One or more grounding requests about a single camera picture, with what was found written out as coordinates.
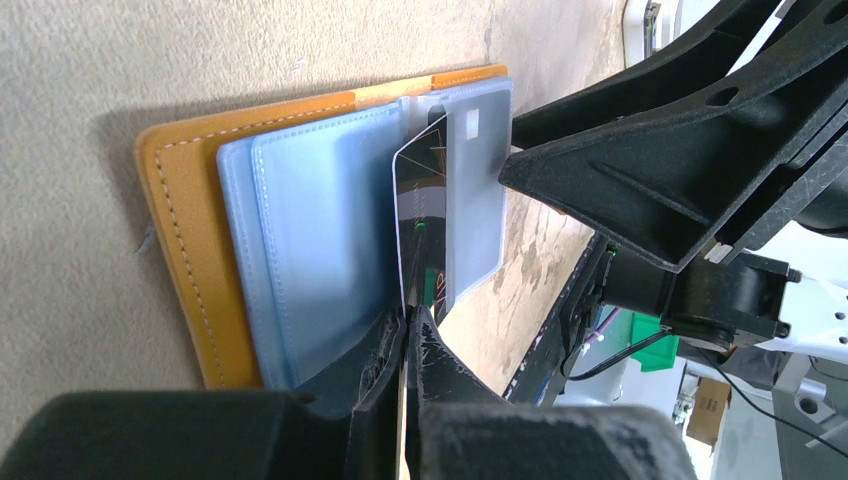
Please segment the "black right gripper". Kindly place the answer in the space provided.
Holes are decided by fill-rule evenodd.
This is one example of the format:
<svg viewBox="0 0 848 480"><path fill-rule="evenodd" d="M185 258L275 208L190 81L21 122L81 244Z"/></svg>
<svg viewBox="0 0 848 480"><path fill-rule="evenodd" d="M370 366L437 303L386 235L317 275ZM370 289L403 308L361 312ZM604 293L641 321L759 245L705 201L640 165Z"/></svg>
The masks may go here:
<svg viewBox="0 0 848 480"><path fill-rule="evenodd" d="M698 257L727 264L792 220L845 238L846 3L793 2L754 57L739 57L724 78L517 147L499 179L671 272Z"/></svg>

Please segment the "orange leather card holder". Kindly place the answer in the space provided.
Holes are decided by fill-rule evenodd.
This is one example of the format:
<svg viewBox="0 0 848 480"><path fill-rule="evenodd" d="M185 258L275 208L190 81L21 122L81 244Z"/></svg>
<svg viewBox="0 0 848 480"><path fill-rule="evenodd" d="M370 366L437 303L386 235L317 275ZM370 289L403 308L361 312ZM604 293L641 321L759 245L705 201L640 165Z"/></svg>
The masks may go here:
<svg viewBox="0 0 848 480"><path fill-rule="evenodd" d="M402 96L506 77L504 64L395 80L155 125L135 157L153 224L208 389L263 385L217 173L228 142L387 104Z"/></svg>

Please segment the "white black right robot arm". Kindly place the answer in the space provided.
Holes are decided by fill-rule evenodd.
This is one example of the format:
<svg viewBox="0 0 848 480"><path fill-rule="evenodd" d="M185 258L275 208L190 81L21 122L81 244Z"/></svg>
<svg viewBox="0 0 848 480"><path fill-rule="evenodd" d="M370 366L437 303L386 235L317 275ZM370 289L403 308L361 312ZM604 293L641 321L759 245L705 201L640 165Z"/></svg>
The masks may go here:
<svg viewBox="0 0 848 480"><path fill-rule="evenodd" d="M722 1L669 46L518 116L506 187L594 229L604 303L704 348L797 339L787 223L847 235L847 5Z"/></svg>

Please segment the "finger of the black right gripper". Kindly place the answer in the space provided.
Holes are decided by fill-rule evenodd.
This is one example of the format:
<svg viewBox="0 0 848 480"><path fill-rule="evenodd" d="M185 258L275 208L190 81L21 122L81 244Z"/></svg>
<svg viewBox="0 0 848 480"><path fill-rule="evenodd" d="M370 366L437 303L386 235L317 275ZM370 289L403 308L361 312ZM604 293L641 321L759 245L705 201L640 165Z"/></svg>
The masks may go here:
<svg viewBox="0 0 848 480"><path fill-rule="evenodd" d="M646 112L724 78L778 0L721 1L658 53L625 70L517 116L512 143L522 149Z"/></svg>

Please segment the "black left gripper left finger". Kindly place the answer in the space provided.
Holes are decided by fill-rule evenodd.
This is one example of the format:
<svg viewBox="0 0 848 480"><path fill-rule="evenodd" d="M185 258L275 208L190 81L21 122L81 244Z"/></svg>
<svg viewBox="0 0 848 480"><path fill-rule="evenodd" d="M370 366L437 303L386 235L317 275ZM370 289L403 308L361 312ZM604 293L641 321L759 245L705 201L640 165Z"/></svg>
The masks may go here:
<svg viewBox="0 0 848 480"><path fill-rule="evenodd" d="M25 425L5 479L393 479L407 328L394 311L292 391L90 391Z"/></svg>

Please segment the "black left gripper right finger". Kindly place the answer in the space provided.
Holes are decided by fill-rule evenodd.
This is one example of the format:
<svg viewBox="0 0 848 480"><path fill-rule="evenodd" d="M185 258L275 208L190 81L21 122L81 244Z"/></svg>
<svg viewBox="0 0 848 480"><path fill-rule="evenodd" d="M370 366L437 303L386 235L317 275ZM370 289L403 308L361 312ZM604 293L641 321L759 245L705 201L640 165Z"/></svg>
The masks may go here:
<svg viewBox="0 0 848 480"><path fill-rule="evenodd" d="M693 479L679 431L640 406L514 405L411 307L405 460L413 479Z"/></svg>

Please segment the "black credit card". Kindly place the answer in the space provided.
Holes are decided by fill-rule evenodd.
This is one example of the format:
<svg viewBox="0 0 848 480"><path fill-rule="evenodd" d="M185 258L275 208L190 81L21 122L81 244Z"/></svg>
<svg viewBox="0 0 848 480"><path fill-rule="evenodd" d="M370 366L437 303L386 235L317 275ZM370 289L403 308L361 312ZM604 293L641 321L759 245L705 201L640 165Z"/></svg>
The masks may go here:
<svg viewBox="0 0 848 480"><path fill-rule="evenodd" d="M402 300L429 309L436 321L448 311L447 137L447 114L435 109L392 165Z"/></svg>

